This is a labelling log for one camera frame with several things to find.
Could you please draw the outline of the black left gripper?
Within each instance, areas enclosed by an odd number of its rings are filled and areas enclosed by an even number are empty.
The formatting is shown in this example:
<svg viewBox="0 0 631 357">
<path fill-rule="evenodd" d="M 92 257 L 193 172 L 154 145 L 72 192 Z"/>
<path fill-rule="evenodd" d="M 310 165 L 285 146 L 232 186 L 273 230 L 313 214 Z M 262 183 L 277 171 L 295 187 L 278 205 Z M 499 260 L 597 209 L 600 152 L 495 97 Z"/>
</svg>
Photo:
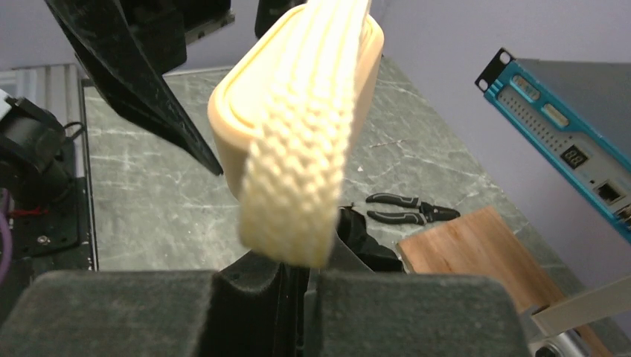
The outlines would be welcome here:
<svg viewBox="0 0 631 357">
<path fill-rule="evenodd" d="M 115 1 L 46 4 L 95 88 L 117 114 L 221 176 L 215 154 L 159 73 L 184 64 L 188 45 L 232 24 L 232 2 L 118 3 L 121 9 Z"/>
</svg>

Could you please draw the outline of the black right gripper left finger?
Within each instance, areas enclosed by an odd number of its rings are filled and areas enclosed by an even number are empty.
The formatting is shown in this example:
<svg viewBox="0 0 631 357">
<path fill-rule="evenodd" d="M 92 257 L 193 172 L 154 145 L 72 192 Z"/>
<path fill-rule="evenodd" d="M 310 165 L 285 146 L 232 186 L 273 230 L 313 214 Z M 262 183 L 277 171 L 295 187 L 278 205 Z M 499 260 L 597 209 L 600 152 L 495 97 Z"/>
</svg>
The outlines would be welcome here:
<svg viewBox="0 0 631 357">
<path fill-rule="evenodd" d="M 294 356 L 296 271 L 51 271 L 1 327 L 3 356 Z"/>
</svg>

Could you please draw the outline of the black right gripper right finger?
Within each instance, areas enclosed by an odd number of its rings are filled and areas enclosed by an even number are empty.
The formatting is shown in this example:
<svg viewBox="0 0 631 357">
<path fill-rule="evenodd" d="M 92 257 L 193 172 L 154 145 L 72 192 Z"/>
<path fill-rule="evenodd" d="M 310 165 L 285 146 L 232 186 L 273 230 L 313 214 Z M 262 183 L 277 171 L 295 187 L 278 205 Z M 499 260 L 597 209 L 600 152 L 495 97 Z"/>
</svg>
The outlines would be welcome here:
<svg viewBox="0 0 631 357">
<path fill-rule="evenodd" d="M 528 356 L 513 301 L 479 275 L 326 271 L 305 305 L 306 356 Z"/>
</svg>

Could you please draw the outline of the beige folding umbrella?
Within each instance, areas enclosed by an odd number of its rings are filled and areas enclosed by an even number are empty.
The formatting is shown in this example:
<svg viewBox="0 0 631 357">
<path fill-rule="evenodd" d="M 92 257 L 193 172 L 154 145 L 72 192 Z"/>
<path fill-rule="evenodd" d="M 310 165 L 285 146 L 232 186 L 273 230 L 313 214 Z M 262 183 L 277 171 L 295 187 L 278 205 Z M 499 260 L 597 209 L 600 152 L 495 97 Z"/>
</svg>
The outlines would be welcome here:
<svg viewBox="0 0 631 357">
<path fill-rule="evenodd" d="M 328 264 L 348 156 L 368 116 L 384 46 L 369 1 L 308 1 L 283 14 L 208 101 L 243 246 Z"/>
</svg>

